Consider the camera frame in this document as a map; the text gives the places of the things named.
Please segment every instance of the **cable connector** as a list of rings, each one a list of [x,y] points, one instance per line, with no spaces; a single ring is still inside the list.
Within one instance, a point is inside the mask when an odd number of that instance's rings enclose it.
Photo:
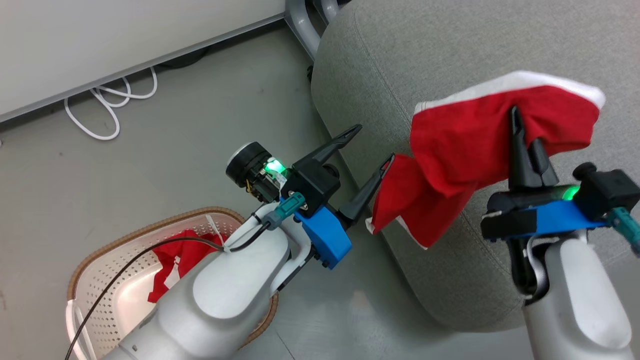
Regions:
[[[627,239],[640,258],[640,225],[625,208],[614,208],[607,215],[607,223]]]
[[[272,231],[279,227],[282,222],[293,215],[305,204],[305,197],[301,193],[293,193],[286,200],[280,203],[277,208],[262,217],[262,223],[269,222],[267,230]]]

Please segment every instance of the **laundry basket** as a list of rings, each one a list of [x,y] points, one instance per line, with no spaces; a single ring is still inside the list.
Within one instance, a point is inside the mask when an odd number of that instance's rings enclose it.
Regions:
[[[124,236],[89,255],[76,268],[67,292],[67,334],[69,340],[77,326],[113,276],[145,248],[187,229],[198,235],[213,233],[230,236],[244,219],[225,208],[203,208],[172,217]],[[147,302],[156,272],[162,268],[153,252],[134,262],[105,294],[91,314],[83,335],[74,346],[79,360],[99,360],[115,348],[155,304]],[[256,324],[245,345],[269,326],[278,307],[278,294],[271,298],[267,315]]]

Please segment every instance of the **cloth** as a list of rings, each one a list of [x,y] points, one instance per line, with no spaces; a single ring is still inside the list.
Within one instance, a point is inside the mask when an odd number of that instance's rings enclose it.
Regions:
[[[516,71],[416,106],[415,158],[396,156],[374,205],[372,230],[395,218],[424,249],[453,223],[473,193],[508,177],[509,110],[517,105],[527,146],[541,138],[549,156],[585,148],[605,97],[569,79]]]
[[[222,239],[220,239],[220,236],[217,234],[204,234],[199,236],[193,230],[183,231],[167,240],[183,237],[200,238],[220,246],[222,246],[223,241],[227,240],[224,234],[222,234]],[[169,291],[170,286],[173,284],[167,286],[170,282],[168,278],[171,277],[174,270],[177,270],[177,275],[179,279],[181,279],[189,270],[196,266],[200,260],[214,251],[216,251],[216,249],[197,241],[176,241],[155,248],[153,252],[156,254],[160,264],[162,264],[162,269],[160,269],[154,277],[154,289],[149,293],[147,301],[156,303],[164,293]]]

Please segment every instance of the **white trim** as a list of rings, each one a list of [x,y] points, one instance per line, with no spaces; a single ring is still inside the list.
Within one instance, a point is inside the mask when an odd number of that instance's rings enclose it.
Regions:
[[[585,85],[574,80],[559,78],[557,76],[540,74],[532,71],[514,71],[499,78],[485,81],[484,83],[471,86],[470,88],[435,101],[420,102],[415,106],[417,114],[426,109],[436,108],[447,104],[461,101],[479,99],[487,95],[499,94],[503,92],[534,88],[538,86],[554,86],[578,95],[592,102],[598,109],[602,109],[605,103],[604,93],[595,86]]]
[[[415,243],[418,244],[419,247],[423,248],[424,250],[428,249],[428,247],[422,246],[422,244],[420,244],[418,240],[416,240],[413,237],[413,235],[411,234],[411,231],[409,231],[409,227],[406,225],[406,222],[404,222],[404,219],[402,217],[397,217],[396,221],[398,222],[398,224],[400,224],[400,226],[404,228],[404,230],[406,230],[406,233],[409,234],[409,236],[411,236],[411,239],[413,239]],[[369,230],[371,234],[373,234],[373,232],[376,230],[376,227],[373,226],[373,218],[366,218],[364,220],[364,225],[367,227],[367,230]]]

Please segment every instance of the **gray upholstered seat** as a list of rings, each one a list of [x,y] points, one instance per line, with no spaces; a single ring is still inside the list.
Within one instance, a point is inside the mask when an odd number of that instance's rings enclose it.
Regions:
[[[554,156],[561,180],[572,181],[587,160],[640,179],[639,26],[636,0],[354,0],[323,35],[312,92],[331,134],[365,126],[343,153],[362,184],[388,153],[410,153],[420,101],[519,69],[575,79],[599,86],[607,104],[591,147]],[[424,307],[459,331],[522,323],[506,247],[479,232],[498,189],[505,184],[478,191],[427,251],[398,224],[383,231]],[[627,258],[613,232],[595,231],[591,239],[607,266]]]

